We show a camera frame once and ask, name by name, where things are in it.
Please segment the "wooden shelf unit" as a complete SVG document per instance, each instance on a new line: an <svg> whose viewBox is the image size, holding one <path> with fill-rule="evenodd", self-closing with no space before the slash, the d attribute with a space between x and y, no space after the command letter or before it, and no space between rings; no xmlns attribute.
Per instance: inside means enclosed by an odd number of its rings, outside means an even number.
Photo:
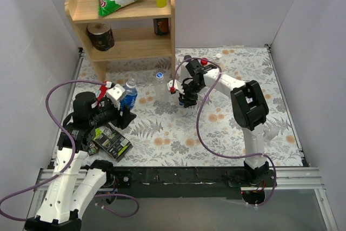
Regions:
<svg viewBox="0 0 346 231"><path fill-rule="evenodd" d="M167 5L163 8L157 7L156 0L140 0L106 17L98 15L98 0L65 0L64 9L94 72L101 81L106 79L109 61L170 57L171 69L175 70L175 0L167 0ZM87 33L88 24L93 22L154 18L169 19L168 35L157 36L152 27L115 29L115 46L107 51L99 51L93 46Z"/></svg>

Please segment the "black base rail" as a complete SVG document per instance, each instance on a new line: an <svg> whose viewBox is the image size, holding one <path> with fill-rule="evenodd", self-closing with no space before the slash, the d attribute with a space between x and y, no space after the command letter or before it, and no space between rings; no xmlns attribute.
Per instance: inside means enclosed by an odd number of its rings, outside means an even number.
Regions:
<svg viewBox="0 0 346 231"><path fill-rule="evenodd" d="M252 181L243 167L114 167L114 188L137 199L225 197L242 199L242 190L263 192L274 185L270 170L261 180Z"/></svg>

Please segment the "dark can on shelf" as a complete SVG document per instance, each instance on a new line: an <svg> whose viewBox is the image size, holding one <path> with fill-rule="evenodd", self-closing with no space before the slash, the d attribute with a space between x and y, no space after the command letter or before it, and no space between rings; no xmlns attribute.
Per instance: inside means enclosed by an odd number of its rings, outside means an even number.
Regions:
<svg viewBox="0 0 346 231"><path fill-rule="evenodd" d="M154 18L154 33L157 36L165 36L169 34L169 19L168 18Z"/></svg>

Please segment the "purple candy packet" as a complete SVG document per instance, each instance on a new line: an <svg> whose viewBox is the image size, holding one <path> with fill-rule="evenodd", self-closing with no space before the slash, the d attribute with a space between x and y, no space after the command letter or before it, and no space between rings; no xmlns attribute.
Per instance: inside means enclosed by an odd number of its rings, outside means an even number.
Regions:
<svg viewBox="0 0 346 231"><path fill-rule="evenodd" d="M89 156L96 155L99 152L99 147L93 142L89 145L88 154Z"/></svg>

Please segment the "red rectangular box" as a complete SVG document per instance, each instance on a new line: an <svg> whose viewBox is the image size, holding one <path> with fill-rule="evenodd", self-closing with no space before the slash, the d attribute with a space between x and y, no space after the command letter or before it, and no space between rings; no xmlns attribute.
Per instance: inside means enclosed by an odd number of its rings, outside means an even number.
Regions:
<svg viewBox="0 0 346 231"><path fill-rule="evenodd" d="M115 84L110 81L104 81L103 83L104 85L101 85L98 92L96 93L96 98L98 101L100 101L105 96L108 89L115 86Z"/></svg>

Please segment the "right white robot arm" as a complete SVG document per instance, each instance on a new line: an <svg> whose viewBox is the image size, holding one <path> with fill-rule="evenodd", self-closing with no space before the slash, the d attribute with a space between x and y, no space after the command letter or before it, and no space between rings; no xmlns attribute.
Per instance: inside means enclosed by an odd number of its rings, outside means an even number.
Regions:
<svg viewBox="0 0 346 231"><path fill-rule="evenodd" d="M234 119L244 136L243 178L250 186L263 182L269 171L263 137L269 108L257 81L238 80L222 73L215 62L186 55L167 87L171 94L179 93L178 100L186 108L197 104L198 93L205 87L230 98Z"/></svg>

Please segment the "black green product box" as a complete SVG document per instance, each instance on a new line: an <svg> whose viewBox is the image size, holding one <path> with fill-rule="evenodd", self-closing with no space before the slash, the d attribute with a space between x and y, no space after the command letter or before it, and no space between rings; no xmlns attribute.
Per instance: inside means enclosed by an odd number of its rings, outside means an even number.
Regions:
<svg viewBox="0 0 346 231"><path fill-rule="evenodd" d="M133 148L132 143L110 124L95 129L93 144L119 162Z"/></svg>

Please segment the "beige pump lotion bottle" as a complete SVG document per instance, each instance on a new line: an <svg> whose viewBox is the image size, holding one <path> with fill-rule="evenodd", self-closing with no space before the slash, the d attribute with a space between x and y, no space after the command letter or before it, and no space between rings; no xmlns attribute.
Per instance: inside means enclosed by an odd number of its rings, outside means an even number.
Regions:
<svg viewBox="0 0 346 231"><path fill-rule="evenodd" d="M222 58L222 54L217 53L214 57L213 57L213 61L217 64L221 63L221 58Z"/></svg>

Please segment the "clear plastic bottle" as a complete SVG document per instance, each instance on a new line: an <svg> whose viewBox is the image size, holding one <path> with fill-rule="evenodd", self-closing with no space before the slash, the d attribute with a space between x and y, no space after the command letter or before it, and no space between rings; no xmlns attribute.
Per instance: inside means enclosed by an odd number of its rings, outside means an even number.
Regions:
<svg viewBox="0 0 346 231"><path fill-rule="evenodd" d="M162 79L157 79L155 77L155 93L156 100L160 102L168 102L169 101L169 93L167 89L167 82L164 79L164 75Z"/></svg>

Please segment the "blue label water bottle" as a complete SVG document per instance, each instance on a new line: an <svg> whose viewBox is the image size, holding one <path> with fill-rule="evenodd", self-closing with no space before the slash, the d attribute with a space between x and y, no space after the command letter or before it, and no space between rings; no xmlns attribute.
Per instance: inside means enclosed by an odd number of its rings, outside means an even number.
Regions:
<svg viewBox="0 0 346 231"><path fill-rule="evenodd" d="M131 110L135 106L135 102L137 99L137 89L136 89L136 81L133 78L130 78L126 84L123 86L126 90L127 94L124 99L121 100L121 111L124 110L124 107L127 105Z"/></svg>

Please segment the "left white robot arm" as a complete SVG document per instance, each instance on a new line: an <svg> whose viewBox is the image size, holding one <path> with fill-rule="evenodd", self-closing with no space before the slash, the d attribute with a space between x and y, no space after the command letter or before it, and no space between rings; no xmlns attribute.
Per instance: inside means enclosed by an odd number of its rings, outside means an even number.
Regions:
<svg viewBox="0 0 346 231"><path fill-rule="evenodd" d="M79 187L77 176L96 129L109 122L124 129L136 117L121 101L127 91L117 85L100 96L85 91L76 95L73 111L63 121L64 130L58 141L54 179L49 184L44 201L34 217L26 220L25 230L80 230L82 216L100 187L114 184L112 163L94 162Z"/></svg>

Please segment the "dark round canister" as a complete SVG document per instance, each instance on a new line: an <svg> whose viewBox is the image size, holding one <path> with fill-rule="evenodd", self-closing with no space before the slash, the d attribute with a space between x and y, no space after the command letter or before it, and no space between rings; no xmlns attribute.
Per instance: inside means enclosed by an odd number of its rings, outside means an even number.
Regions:
<svg viewBox="0 0 346 231"><path fill-rule="evenodd" d="M112 28L108 23L89 23L87 33L92 45L99 51L107 51L115 45Z"/></svg>

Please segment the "floral patterned table mat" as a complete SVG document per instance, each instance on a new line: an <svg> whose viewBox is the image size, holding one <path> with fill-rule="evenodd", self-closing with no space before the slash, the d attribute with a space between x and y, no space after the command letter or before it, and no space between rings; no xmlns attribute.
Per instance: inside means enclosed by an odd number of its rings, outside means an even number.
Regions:
<svg viewBox="0 0 346 231"><path fill-rule="evenodd" d="M213 59L222 54L223 73L243 81L257 81L269 107L265 130L274 138L264 145L277 167L302 165L294 130L266 48L178 48L176 60L184 56ZM107 80L124 85L133 78L138 91L134 106L137 117L122 131L133 148L116 166L242 166L245 144L236 123L231 100L217 90L204 88L197 104L185 108L178 95L168 102L156 100L155 76L171 79L169 58L123 60L108 64Z"/></svg>

